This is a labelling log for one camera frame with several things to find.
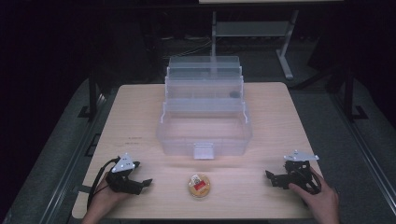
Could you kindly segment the grey metal table frame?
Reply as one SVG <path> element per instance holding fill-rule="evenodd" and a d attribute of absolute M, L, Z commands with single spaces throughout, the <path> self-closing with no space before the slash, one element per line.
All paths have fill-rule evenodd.
<path fill-rule="evenodd" d="M 284 42 L 276 50 L 286 80 L 294 79 L 286 59 L 286 53 L 299 15 L 294 10 L 288 21 L 218 21 L 217 12 L 212 13 L 211 56 L 216 56 L 217 39 L 219 37 L 283 37 Z"/>

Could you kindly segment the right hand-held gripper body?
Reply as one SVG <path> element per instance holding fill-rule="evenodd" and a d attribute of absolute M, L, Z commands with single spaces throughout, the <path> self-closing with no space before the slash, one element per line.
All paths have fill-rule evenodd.
<path fill-rule="evenodd" d="M 293 183 L 311 194 L 321 192 L 319 180 L 311 171 L 310 166 L 311 161 L 318 160 L 318 155 L 294 150 L 286 155 L 284 160 L 292 162 L 292 170 L 286 171 L 283 175 L 275 175 L 273 187 L 289 189 L 289 184 Z"/>

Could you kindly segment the round container with red label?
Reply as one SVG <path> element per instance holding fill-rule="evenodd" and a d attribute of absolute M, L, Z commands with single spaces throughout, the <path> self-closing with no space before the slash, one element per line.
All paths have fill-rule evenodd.
<path fill-rule="evenodd" d="M 190 177 L 188 189 L 195 198 L 204 198 L 211 190 L 209 178 L 203 174 L 195 174 Z"/>

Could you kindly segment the clear plastic tiered storage box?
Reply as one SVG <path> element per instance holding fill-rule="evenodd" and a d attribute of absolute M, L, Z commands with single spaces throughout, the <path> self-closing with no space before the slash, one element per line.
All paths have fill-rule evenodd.
<path fill-rule="evenodd" d="M 236 56 L 172 57 L 157 139 L 172 156 L 240 156 L 252 138 L 244 77 Z"/>

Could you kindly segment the black metal stand post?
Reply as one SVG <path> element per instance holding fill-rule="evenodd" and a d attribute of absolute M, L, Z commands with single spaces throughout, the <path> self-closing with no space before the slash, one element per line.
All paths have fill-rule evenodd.
<path fill-rule="evenodd" d="M 97 113 L 97 100 L 98 100 L 98 90 L 97 90 L 97 75 L 94 71 L 91 71 L 88 78 L 89 85 L 89 104 L 84 105 L 79 113 L 79 118 L 86 118 L 92 121 Z"/>
<path fill-rule="evenodd" d="M 353 105 L 353 91 L 354 91 L 354 75 L 350 70 L 346 71 L 345 75 L 345 90 L 344 90 L 344 113 L 346 118 L 353 122 L 355 119 L 368 119 L 367 114 L 361 106 Z"/>

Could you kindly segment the person's left hand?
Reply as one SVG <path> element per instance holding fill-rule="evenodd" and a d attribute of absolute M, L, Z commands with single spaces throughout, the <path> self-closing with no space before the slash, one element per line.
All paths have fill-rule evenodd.
<path fill-rule="evenodd" d="M 130 197 L 130 194 L 113 191 L 103 179 L 97 186 L 92 202 L 81 224 L 98 224 L 116 205 Z"/>

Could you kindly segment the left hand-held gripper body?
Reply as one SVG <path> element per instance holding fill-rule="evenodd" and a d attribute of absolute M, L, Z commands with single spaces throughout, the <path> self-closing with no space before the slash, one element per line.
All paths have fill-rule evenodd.
<path fill-rule="evenodd" d="M 140 182 L 133 181 L 129 174 L 137 167 L 128 153 L 122 155 L 106 176 L 106 182 L 115 192 L 139 195 L 143 189 Z"/>

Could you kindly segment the person's right hand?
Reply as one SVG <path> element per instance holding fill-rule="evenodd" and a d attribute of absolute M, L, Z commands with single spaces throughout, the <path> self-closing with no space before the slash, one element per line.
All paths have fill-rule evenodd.
<path fill-rule="evenodd" d="M 315 195 L 292 183 L 289 184 L 289 188 L 306 202 L 318 224 L 340 224 L 338 194 L 322 176 L 319 175 L 318 180 L 321 192 Z"/>

